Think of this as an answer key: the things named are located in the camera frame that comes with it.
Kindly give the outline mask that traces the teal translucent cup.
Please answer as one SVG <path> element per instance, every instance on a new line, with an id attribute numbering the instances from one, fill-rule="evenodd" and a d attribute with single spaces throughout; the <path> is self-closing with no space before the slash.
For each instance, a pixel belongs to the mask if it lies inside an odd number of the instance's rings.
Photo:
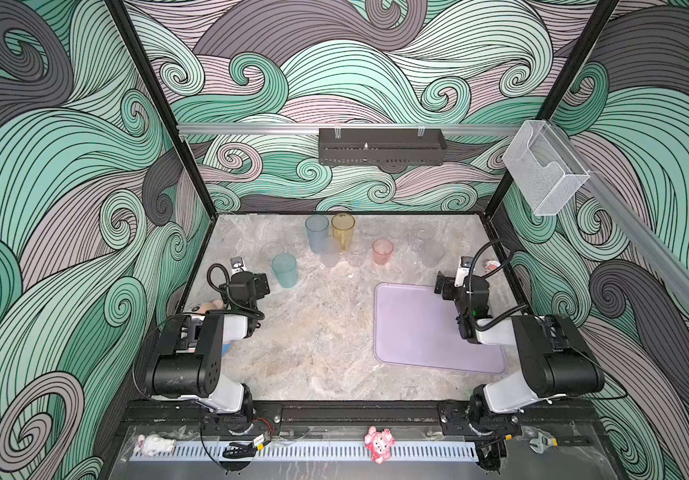
<path id="1" fill-rule="evenodd" d="M 298 283 L 298 262 L 292 254 L 280 253 L 276 255 L 272 259 L 272 271 L 283 288 L 294 288 Z"/>

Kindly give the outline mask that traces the blue translucent cup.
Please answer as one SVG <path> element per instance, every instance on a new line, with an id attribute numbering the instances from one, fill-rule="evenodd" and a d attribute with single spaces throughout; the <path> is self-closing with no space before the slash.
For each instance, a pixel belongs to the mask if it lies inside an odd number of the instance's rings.
<path id="1" fill-rule="evenodd" d="M 306 235 L 308 236 L 308 244 L 310 250 L 315 254 L 322 252 L 322 245 L 324 240 L 328 238 L 328 230 L 330 230 L 330 220 L 324 215 L 316 214 L 306 218 L 304 222 L 306 228 Z"/>

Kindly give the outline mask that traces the yellow translucent cup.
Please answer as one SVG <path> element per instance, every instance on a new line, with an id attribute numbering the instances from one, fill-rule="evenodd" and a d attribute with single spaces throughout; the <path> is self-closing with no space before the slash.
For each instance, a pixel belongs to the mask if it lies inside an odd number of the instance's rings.
<path id="1" fill-rule="evenodd" d="M 332 217 L 330 224 L 332 224 L 332 236 L 338 240 L 340 250 L 346 250 L 354 234 L 355 218 L 349 213 L 338 213 Z"/>

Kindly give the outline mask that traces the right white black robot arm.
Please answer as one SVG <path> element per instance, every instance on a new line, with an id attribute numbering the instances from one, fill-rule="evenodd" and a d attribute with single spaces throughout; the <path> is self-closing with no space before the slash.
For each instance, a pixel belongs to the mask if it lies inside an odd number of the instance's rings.
<path id="1" fill-rule="evenodd" d="M 517 351 L 516 372 L 474 389 L 467 414 L 473 423 L 539 402 L 598 393 L 605 386 L 604 370 L 569 317 L 530 315 L 526 303 L 496 316 L 489 313 L 488 279 L 512 260 L 514 243 L 496 238 L 462 256 L 454 276 L 438 273 L 435 280 L 434 292 L 454 304 L 463 340 Z"/>

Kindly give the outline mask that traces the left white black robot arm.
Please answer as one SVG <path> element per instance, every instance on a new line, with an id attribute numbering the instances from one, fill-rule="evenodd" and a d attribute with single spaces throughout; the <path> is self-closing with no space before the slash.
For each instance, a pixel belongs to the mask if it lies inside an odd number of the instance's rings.
<path id="1" fill-rule="evenodd" d="M 254 421 L 250 388 L 222 372 L 224 347 L 252 337 L 266 314 L 258 301 L 270 294 L 268 276 L 246 269 L 240 257 L 210 265 L 206 282 L 220 304 L 178 313 L 164 321 L 144 369 L 144 395 L 160 402 L 196 402 L 217 416 Z"/>

